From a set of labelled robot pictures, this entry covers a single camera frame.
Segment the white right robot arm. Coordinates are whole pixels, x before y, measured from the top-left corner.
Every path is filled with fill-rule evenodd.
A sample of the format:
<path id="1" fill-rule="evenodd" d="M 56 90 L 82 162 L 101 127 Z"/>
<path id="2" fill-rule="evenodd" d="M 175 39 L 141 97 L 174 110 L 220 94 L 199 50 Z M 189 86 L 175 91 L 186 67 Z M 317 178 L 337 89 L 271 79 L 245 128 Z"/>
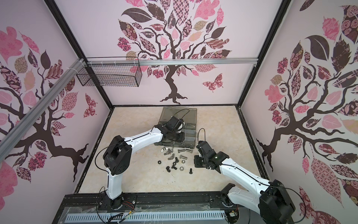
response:
<path id="1" fill-rule="evenodd" d="M 287 188 L 278 180 L 269 181 L 240 166 L 226 153 L 214 149 L 207 141 L 196 146 L 199 155 L 195 167 L 215 170 L 243 187 L 227 185 L 223 190 L 227 207 L 243 206 L 259 214 L 267 224 L 287 224 L 296 210 Z"/>

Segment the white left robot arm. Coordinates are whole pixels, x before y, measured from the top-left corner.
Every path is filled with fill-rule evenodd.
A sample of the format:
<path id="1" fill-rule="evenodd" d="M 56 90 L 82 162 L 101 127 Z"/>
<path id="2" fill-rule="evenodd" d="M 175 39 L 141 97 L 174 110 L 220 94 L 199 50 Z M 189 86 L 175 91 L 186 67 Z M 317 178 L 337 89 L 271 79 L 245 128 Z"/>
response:
<path id="1" fill-rule="evenodd" d="M 131 156 L 142 148 L 162 140 L 171 140 L 182 143 L 185 134 L 182 129 L 185 126 L 183 119 L 171 117 L 164 124 L 157 124 L 150 130 L 134 135 L 132 137 L 113 138 L 109 147 L 103 154 L 104 166 L 107 171 L 107 190 L 106 194 L 111 200 L 118 199 L 122 191 L 123 173 L 129 168 Z"/>

